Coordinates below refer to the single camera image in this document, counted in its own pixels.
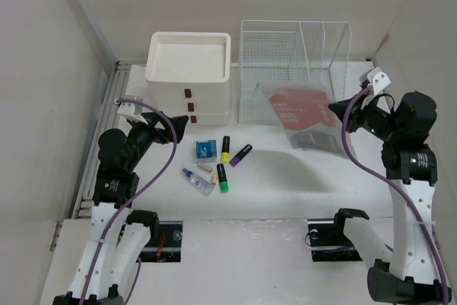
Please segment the white top drawer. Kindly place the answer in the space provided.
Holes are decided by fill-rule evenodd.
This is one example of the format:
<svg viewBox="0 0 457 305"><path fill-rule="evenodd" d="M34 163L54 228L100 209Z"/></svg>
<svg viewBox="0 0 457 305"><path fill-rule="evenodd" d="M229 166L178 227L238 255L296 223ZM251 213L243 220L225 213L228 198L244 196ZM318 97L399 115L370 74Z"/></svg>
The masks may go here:
<svg viewBox="0 0 457 305"><path fill-rule="evenodd" d="M188 101L196 103L221 104L231 102L229 82L223 83L181 83L149 82L152 99L157 105L177 105Z"/></svg>

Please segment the clear mesh document pouch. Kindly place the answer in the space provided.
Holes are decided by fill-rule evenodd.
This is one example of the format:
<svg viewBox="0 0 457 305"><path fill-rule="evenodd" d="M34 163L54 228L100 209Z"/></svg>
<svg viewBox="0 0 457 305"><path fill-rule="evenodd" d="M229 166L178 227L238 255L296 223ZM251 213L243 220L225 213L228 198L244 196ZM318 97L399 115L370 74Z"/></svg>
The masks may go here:
<svg viewBox="0 0 457 305"><path fill-rule="evenodd" d="M292 148L345 154L341 122L328 107L336 100L323 84L264 81L254 95L282 125Z"/></svg>

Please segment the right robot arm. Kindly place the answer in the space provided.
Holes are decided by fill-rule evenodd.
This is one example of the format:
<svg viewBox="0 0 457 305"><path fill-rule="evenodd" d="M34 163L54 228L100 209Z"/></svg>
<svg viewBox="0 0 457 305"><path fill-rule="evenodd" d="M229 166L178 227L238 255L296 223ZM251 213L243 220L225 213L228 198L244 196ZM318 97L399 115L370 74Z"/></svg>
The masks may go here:
<svg viewBox="0 0 457 305"><path fill-rule="evenodd" d="M379 108L369 88L351 99L329 104L341 120L341 138L348 158L360 169L388 184L393 207L393 247L374 231L367 213L339 209L332 238L353 244L367 268L368 293L386 304L449 304L452 290L432 237L431 208L438 181L436 155L426 139L437 117L435 101L414 91L404 94L396 109ZM350 152L346 135L365 129L382 140L379 174Z"/></svg>

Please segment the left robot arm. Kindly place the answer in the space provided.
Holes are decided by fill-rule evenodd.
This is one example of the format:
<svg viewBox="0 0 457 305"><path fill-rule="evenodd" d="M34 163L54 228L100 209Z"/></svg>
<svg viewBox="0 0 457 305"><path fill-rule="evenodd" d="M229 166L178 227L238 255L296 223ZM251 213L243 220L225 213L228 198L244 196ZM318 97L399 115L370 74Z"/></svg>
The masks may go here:
<svg viewBox="0 0 457 305"><path fill-rule="evenodd" d="M129 122L129 133L109 129L100 135L89 237L72 282L54 304L127 302L126 282L139 255L160 235L157 213L131 209L139 185L134 169L153 143L178 144L188 120L146 112Z"/></svg>

